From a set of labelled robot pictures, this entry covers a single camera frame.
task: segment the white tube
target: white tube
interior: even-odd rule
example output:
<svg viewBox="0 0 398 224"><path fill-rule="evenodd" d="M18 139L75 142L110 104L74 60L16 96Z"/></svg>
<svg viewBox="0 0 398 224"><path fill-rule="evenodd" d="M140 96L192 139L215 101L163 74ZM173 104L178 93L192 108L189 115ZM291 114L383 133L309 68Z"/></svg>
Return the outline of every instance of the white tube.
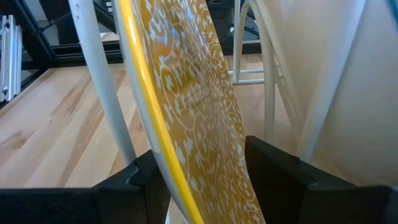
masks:
<svg viewBox="0 0 398 224"><path fill-rule="evenodd" d="M239 80L237 83L232 83L234 85L244 85L244 84L257 84L257 83L264 83L264 79L255 79L255 80Z"/></svg>
<svg viewBox="0 0 398 224"><path fill-rule="evenodd" d="M264 69L247 69L247 70L240 70L240 74L255 74L255 73L263 73ZM228 71L228 74L233 75L233 71Z"/></svg>
<svg viewBox="0 0 398 224"><path fill-rule="evenodd" d="M250 4L254 17L257 21L261 41L262 64L264 67L265 88L265 108L264 108L264 139L269 143L274 142L274 123L275 123L275 66L274 66L274 49L268 35L266 23L258 9L255 0L249 0L245 4Z"/></svg>
<svg viewBox="0 0 398 224"><path fill-rule="evenodd" d="M136 158L136 153L116 95L111 70L106 61L93 1L69 0L69 5L98 98L124 163L128 165Z"/></svg>
<svg viewBox="0 0 398 224"><path fill-rule="evenodd" d="M243 44L260 44L260 40L244 40Z"/></svg>
<svg viewBox="0 0 398 224"><path fill-rule="evenodd" d="M246 22L246 14L248 13L249 5L246 2L242 6L242 11L240 17L238 17L238 22L234 24L234 54L233 54L233 75L234 82L239 82L239 75L241 69L241 57L242 57L242 42L243 42L243 32L244 23Z"/></svg>
<svg viewBox="0 0 398 224"><path fill-rule="evenodd" d="M328 64L326 64L323 72L318 77L297 147L297 155L305 162L309 162L313 155L338 82L343 73L348 54L354 42L365 2L366 0L357 1L357 10L353 10L353 19L347 21L346 37L339 43L338 50L330 58L327 58Z"/></svg>

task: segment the white metal frame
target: white metal frame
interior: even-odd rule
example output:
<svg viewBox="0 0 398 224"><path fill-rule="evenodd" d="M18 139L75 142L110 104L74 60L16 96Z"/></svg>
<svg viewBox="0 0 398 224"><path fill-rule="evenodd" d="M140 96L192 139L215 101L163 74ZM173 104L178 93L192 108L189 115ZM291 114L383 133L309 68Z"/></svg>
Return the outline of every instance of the white metal frame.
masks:
<svg viewBox="0 0 398 224"><path fill-rule="evenodd" d="M310 102L310 107L308 109L306 119L303 125L300 125L300 121L298 120L297 116L298 114L302 113L301 107L299 107L300 105L297 104L297 99L295 99L294 96L292 96L287 89L286 82L288 80L285 80L285 78L280 75L279 72L273 77L279 87L282 101L284 102L284 106L286 108L290 124L292 126L293 134L298 140L297 155L303 161L309 162L314 153L316 143L322 131L322 127L325 123L328 110L335 95L338 82L343 73L345 62L351 50L351 46L353 44L354 37L356 35L356 31L361 20L365 3L366 0L360 0L356 3L357 10L354 11L354 19L350 20L350 22L347 24L347 26L351 27L351 29L348 29L349 31L346 34L346 38L339 47L339 49L341 50L336 51L335 54L332 55L332 57L328 61L328 65L325 67L324 71L320 73L313 94L313 98ZM275 62L277 66L279 66L278 57L280 57L280 69L283 70L283 73L287 73L287 75L290 75L290 71L285 61L282 48L279 44L279 40L277 39L275 28L272 23L272 18L268 13L264 1L257 2L257 0L247 0L243 4L243 7L241 9L241 15L239 16L240 0L235 0L235 32L233 59L234 71L232 73L234 75L234 84L239 84L243 81L239 79L239 73L252 73L252 71L249 72L245 70L239 70L242 44L244 43L242 41L244 22L246 20L248 7L253 10L260 33L261 50L265 71L264 78L266 79L266 117L264 125L265 140L272 142L270 141L270 139L272 140L272 129L274 126L273 115L275 113L274 82L269 82L269 80L273 80L271 79L271 76L273 76L275 72L275 65L273 64L273 62ZM276 60L272 60L271 57L274 55L274 51L272 49L273 47L275 47L275 55L278 56Z"/></svg>
<svg viewBox="0 0 398 224"><path fill-rule="evenodd" d="M106 61L93 1L69 0L69 5L98 98L124 163L129 165L136 158L136 153Z"/></svg>
<svg viewBox="0 0 398 224"><path fill-rule="evenodd" d="M14 16L2 17L0 101L11 101L21 92L22 29Z"/></svg>
<svg viewBox="0 0 398 224"><path fill-rule="evenodd" d="M273 143L274 139L274 122L275 122L275 69L274 69L274 49L272 48L271 40L266 28L266 24L261 17L258 6L254 0L246 1L241 9L239 15L240 0L235 0L235 24L234 24L234 52L233 52L233 75L234 83L261 83L261 80L240 80L240 73L261 73L264 72L264 88L265 88L265 108L264 108L264 139ZM246 22L246 14L249 8L252 9L254 17L257 21L257 27L260 35L261 54L263 69L259 70L243 70L240 71L242 46L243 46L243 32L244 24Z"/></svg>
<svg viewBox="0 0 398 224"><path fill-rule="evenodd" d="M235 0L235 5L234 5L234 58L236 55L236 46L240 46L239 50L239 55L241 56L242 52L242 44L258 44L260 43L260 40L245 40L243 41L243 30L241 33L238 32L239 29L244 29L244 22L243 26L239 28L239 23L242 21L242 18L239 16L240 15L240 9L241 9L241 0ZM233 78L233 84L254 84L254 83L263 83L264 79L255 79L255 80L240 80L239 75L240 73L242 74L253 74L253 73L263 73L264 69L248 69L248 70L240 70L239 72L229 71L229 75Z"/></svg>

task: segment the wooden floor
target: wooden floor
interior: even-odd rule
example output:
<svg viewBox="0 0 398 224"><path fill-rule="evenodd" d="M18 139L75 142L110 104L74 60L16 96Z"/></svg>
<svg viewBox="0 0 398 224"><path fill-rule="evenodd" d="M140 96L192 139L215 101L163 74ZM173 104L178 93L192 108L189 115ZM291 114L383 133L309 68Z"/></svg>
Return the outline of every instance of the wooden floor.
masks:
<svg viewBox="0 0 398 224"><path fill-rule="evenodd" d="M129 78L123 64L110 67L139 156L148 147ZM243 68L261 67L259 55L243 58ZM246 134L262 138L264 84L234 89ZM294 153L278 90L276 96L275 145ZM0 188L91 187L124 167L86 67L47 70L0 110L0 127Z"/></svg>

